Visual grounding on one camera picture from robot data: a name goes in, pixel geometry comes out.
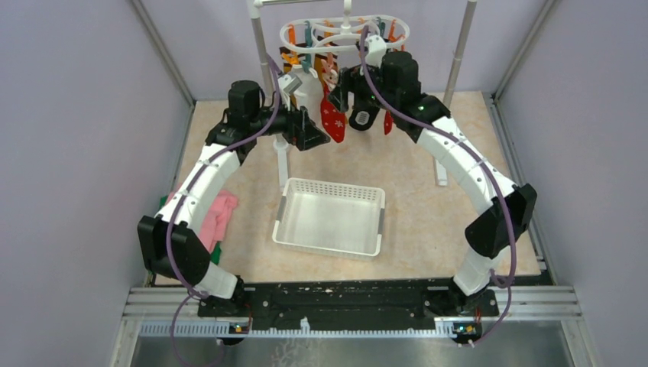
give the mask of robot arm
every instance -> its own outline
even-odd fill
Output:
[[[299,80],[290,83],[290,88]],[[177,210],[171,233],[171,248],[182,276],[198,291],[226,299],[241,299],[243,282],[211,262],[196,235],[214,199],[225,181],[243,164],[256,141],[228,151],[210,162],[210,158],[236,142],[259,132],[271,118],[273,109],[261,106],[261,88],[256,82],[242,80],[232,84],[228,108],[208,134],[200,157],[177,193],[154,217],[144,216],[138,224],[138,236],[146,269],[169,278],[176,278],[166,249],[166,231],[172,213]],[[276,118],[266,135],[282,134],[300,151],[330,141],[310,120],[305,109],[288,104],[279,106]],[[240,305],[233,304],[232,309]]]
[[[505,197],[517,240],[527,230],[536,201],[536,191],[529,185],[518,187],[512,180],[495,170],[475,149],[458,128],[450,111],[434,96],[421,92],[418,63],[407,52],[384,52],[384,41],[378,36],[367,38],[371,79],[381,96],[404,115],[434,125],[459,142],[441,134],[410,124],[394,116],[396,126],[433,155],[457,180],[468,194],[479,217],[465,230],[470,249],[457,274],[453,277],[451,298],[455,306],[463,307],[469,298],[478,297],[490,280],[490,270],[496,268],[508,253],[510,245],[501,205],[491,181],[482,170],[485,163]],[[381,106],[369,88],[360,65],[339,72],[338,85],[329,94],[329,101],[341,112],[348,110],[348,93],[354,93],[354,114],[358,110],[374,111]],[[371,119],[376,114],[369,113]],[[467,145],[480,161],[468,154],[460,144]]]

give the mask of white pole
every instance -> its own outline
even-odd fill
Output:
[[[455,56],[452,58],[452,67],[450,68],[450,75],[448,76],[448,85],[445,87],[445,93],[443,93],[443,104],[448,108],[450,108],[450,103],[452,103],[452,95],[455,94],[455,85],[457,84],[457,78],[459,77],[459,68],[462,65],[465,45],[468,40],[468,32],[470,32],[470,26],[472,25],[472,17],[475,15],[475,7],[477,7],[477,0],[468,0],[464,13],[464,20],[462,22],[462,29],[459,32],[459,40],[457,41],[457,50],[455,51]],[[448,186],[448,172],[439,163],[439,161],[434,160],[434,164],[436,168],[436,184],[439,186]]]
[[[252,30],[254,31],[254,41],[257,44],[257,52],[259,54],[259,64],[261,65],[261,74],[264,78],[264,89],[267,94],[274,92],[274,84],[272,81],[272,74],[270,73],[270,65],[267,63],[267,49],[265,47],[265,39],[263,35],[263,28],[261,27],[261,12],[255,6],[254,0],[248,0],[248,13],[252,20]],[[290,177],[288,170],[288,150],[290,145],[281,135],[274,136],[274,143],[272,144],[274,150],[277,152],[277,173],[279,176],[279,192],[284,192],[286,181]]]

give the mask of cable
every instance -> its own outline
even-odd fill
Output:
[[[364,74],[364,78],[367,80],[367,84],[369,85],[369,89],[371,89],[371,92],[376,96],[378,101],[383,105],[383,107],[392,113],[392,115],[397,116],[400,119],[403,119],[404,121],[409,122],[410,124],[414,124],[416,126],[419,126],[421,128],[426,128],[430,130],[431,132],[434,132],[436,134],[439,134],[443,136],[444,138],[449,139],[453,143],[456,143],[459,147],[461,147],[466,153],[468,153],[473,159],[475,159],[475,162],[480,162],[479,167],[484,171],[484,174],[486,177],[488,177],[489,181],[493,185],[493,189],[495,190],[495,193],[497,194],[497,201],[499,201],[501,207],[502,207],[502,212],[504,213],[504,221],[506,223],[507,227],[507,233],[508,233],[508,240],[510,243],[510,256],[511,256],[511,261],[510,261],[510,271],[508,278],[506,278],[505,281],[502,280],[502,277],[499,277],[495,274],[495,270],[491,269],[491,280],[495,285],[497,285],[499,288],[506,288],[508,290],[508,300],[507,300],[507,305],[504,308],[504,312],[501,313],[500,317],[495,321],[495,324],[486,332],[482,335],[482,337],[477,341],[472,343],[473,345],[481,342],[482,340],[485,339],[487,335],[490,335],[491,332],[502,322],[506,314],[508,313],[508,310],[510,308],[510,296],[511,296],[511,290],[510,286],[513,283],[514,276],[515,276],[515,269],[517,267],[517,251],[515,248],[515,234],[513,231],[513,221],[510,218],[510,212],[508,209],[508,206],[506,204],[506,200],[504,199],[504,195],[502,194],[502,190],[500,189],[499,185],[497,185],[497,181],[495,180],[495,176],[491,173],[491,170],[488,168],[486,163],[483,162],[482,158],[479,157],[479,155],[473,151],[469,146],[467,146],[464,142],[460,141],[458,138],[456,138],[454,135],[450,135],[448,132],[444,132],[440,128],[436,128],[432,125],[427,125],[424,122],[418,121],[416,119],[413,119],[409,117],[408,115],[405,115],[404,113],[398,111],[395,109],[393,106],[391,106],[384,98],[381,96],[381,94],[378,92],[378,89],[376,88],[374,81],[371,80],[371,75],[369,73],[369,67],[367,66],[367,61],[365,59],[367,51],[365,50],[365,40],[367,38],[367,34],[369,32],[369,27],[363,27],[362,28],[362,33],[360,36],[360,62],[362,65],[362,72]]]
[[[252,135],[249,138],[241,140],[241,141],[239,141],[237,143],[234,143],[232,145],[229,145],[228,147],[223,148],[220,151],[217,151],[216,153],[214,153],[213,156],[211,156],[209,158],[209,163],[212,163],[216,158],[220,157],[225,152],[234,150],[234,149],[236,149],[236,148],[238,148],[238,147],[240,147],[242,145],[245,145],[245,144],[249,143],[250,141],[253,141],[256,138],[262,136],[272,126],[275,118],[277,117],[277,113],[279,112],[279,105],[281,104],[281,95],[278,92],[279,91],[279,82],[277,80],[280,70],[279,70],[279,67],[277,66],[277,64],[274,62],[274,60],[272,60],[272,57],[270,57],[270,55],[266,54],[266,57],[267,57],[268,63],[270,64],[272,80],[274,81],[274,93],[272,95],[272,100],[274,101],[274,103],[273,103],[274,110],[272,111],[272,115],[267,120],[267,123],[264,125],[264,127],[261,130],[259,130],[259,132]],[[200,177],[200,175],[203,174],[203,172],[205,171],[205,169],[207,167],[208,167],[207,165],[203,165],[196,172],[196,175],[193,176],[193,178],[191,179],[189,184],[187,184],[187,186],[186,186],[185,190],[187,192],[191,191],[191,189],[193,188],[193,185],[196,184],[196,182],[198,181],[198,178]],[[187,361],[185,361],[180,356],[180,353],[178,352],[178,349],[176,347],[176,340],[175,340],[176,322],[177,322],[177,319],[178,319],[178,315],[180,315],[180,310],[182,310],[182,308],[187,304],[187,302],[189,302],[190,299],[192,299],[192,298],[204,299],[204,298],[207,298],[209,295],[206,292],[200,293],[200,292],[196,291],[196,289],[194,289],[193,286],[191,284],[189,284],[189,282],[186,281],[184,276],[182,276],[182,274],[180,273],[180,269],[178,268],[178,265],[176,263],[176,259],[173,256],[173,249],[171,248],[171,232],[172,232],[172,229],[173,229],[173,224],[176,222],[178,212],[180,211],[180,208],[184,204],[185,199],[186,199],[186,196],[180,195],[180,199],[178,200],[178,204],[176,205],[176,208],[173,210],[173,213],[171,214],[171,217],[169,219],[169,225],[167,226],[166,241],[167,241],[167,254],[169,255],[169,262],[171,263],[171,268],[173,269],[173,273],[176,275],[176,278],[180,281],[180,283],[182,283],[182,285],[187,289],[187,292],[189,293],[189,295],[187,295],[186,298],[182,302],[180,302],[180,305],[178,306],[176,312],[173,314],[173,319],[171,320],[171,345],[173,347],[173,354],[175,355],[178,362],[180,362],[180,364],[183,365],[184,367],[193,367],[191,364],[189,364]],[[218,364],[220,364],[220,362],[222,362],[222,359],[223,359],[224,356],[225,356],[225,348],[222,347],[221,352],[219,353],[219,357],[215,361],[210,362],[209,364],[205,365],[205,367],[217,366]]]

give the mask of plastic basket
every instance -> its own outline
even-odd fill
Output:
[[[272,239],[291,250],[371,260],[381,250],[384,201],[376,187],[290,178]]]

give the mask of teal clothespin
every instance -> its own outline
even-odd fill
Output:
[[[312,47],[313,46],[313,28],[310,25],[310,21],[306,21],[306,30],[304,31],[304,40],[306,40],[306,47]],[[311,67],[313,67],[313,55],[312,54],[306,54],[305,60],[301,62],[302,68],[304,71],[308,71]]]
[[[378,29],[381,30],[381,37],[384,38],[384,30],[386,25],[384,21],[381,19],[381,17],[376,17],[376,24],[378,24]]]

